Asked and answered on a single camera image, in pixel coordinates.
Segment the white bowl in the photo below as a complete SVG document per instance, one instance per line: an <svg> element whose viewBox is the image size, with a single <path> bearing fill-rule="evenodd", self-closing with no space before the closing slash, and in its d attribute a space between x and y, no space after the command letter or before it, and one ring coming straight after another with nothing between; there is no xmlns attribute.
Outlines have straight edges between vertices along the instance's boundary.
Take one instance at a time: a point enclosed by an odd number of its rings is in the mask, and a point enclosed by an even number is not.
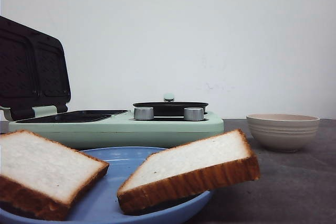
<svg viewBox="0 0 336 224"><path fill-rule="evenodd" d="M314 116L287 114L253 114L246 119L254 139L282 152L295 152L314 140L320 122Z"/></svg>

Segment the white bread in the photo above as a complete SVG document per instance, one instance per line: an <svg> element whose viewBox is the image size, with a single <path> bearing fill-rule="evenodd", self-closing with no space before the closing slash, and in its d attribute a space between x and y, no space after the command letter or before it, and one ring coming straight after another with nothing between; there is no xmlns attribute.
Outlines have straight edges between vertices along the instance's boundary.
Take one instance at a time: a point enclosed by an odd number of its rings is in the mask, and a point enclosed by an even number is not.
<svg viewBox="0 0 336 224"><path fill-rule="evenodd" d="M150 155L117 191L125 214L260 177L244 133L234 130Z"/></svg>
<svg viewBox="0 0 336 224"><path fill-rule="evenodd" d="M39 219L64 220L109 163L29 131L0 136L0 201Z"/></svg>

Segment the bread crust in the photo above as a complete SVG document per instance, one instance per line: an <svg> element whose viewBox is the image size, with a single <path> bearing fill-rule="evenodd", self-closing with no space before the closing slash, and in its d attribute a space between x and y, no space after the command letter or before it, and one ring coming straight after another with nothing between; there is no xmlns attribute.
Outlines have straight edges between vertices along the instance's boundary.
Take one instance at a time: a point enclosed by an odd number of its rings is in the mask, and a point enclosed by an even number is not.
<svg viewBox="0 0 336 224"><path fill-rule="evenodd" d="M123 191L123 186L132 178L131 175L117 192L120 208L124 213L131 214L168 200L184 198L207 190L258 179L260 170L257 157L251 150L244 133L241 130L238 131L243 137L249 157L178 174Z"/></svg>
<svg viewBox="0 0 336 224"><path fill-rule="evenodd" d="M77 191L75 191L70 197L71 200L68 202L61 202L50 198L48 195L45 195L39 191L33 190L31 188L26 187L4 175L0 174L0 201L8 202L13 207L19 208L25 212L33 213L37 218L44 220L64 220L73 206L73 204L87 191L89 190L97 180L103 177L109 167L109 163L99 160L95 157L92 157L86 153L79 152L78 150L66 147L59 142L55 142L49 140L45 137L42 137L36 133L20 130L17 132L7 133L2 135L1 138L6 135L16 134L20 132L27 132L29 134L33 134L40 138L43 138L46 141L53 142L63 146L64 148L68 148L73 150L74 152L78 152L81 155L84 155L88 158L91 158L95 161L101 162L102 166L96 173L94 173L91 177L89 177Z"/></svg>

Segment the gray table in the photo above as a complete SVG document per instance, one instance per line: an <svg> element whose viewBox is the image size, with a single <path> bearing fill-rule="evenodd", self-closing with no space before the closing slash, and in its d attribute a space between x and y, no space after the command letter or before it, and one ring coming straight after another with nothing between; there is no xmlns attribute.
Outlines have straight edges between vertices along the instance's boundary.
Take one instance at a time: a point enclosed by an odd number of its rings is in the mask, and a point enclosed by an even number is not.
<svg viewBox="0 0 336 224"><path fill-rule="evenodd" d="M218 189L192 223L336 223L336 120L321 120L316 140L296 153L264 149L246 120L242 129L258 156L261 178Z"/></svg>

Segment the open lid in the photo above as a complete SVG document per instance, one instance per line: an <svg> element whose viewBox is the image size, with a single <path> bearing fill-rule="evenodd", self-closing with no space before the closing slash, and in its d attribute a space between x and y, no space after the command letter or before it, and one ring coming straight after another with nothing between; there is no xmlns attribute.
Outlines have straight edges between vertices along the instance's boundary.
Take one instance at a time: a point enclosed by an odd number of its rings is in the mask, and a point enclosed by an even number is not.
<svg viewBox="0 0 336 224"><path fill-rule="evenodd" d="M38 106L66 112L70 96L60 41L0 16L0 107L16 121L35 117Z"/></svg>

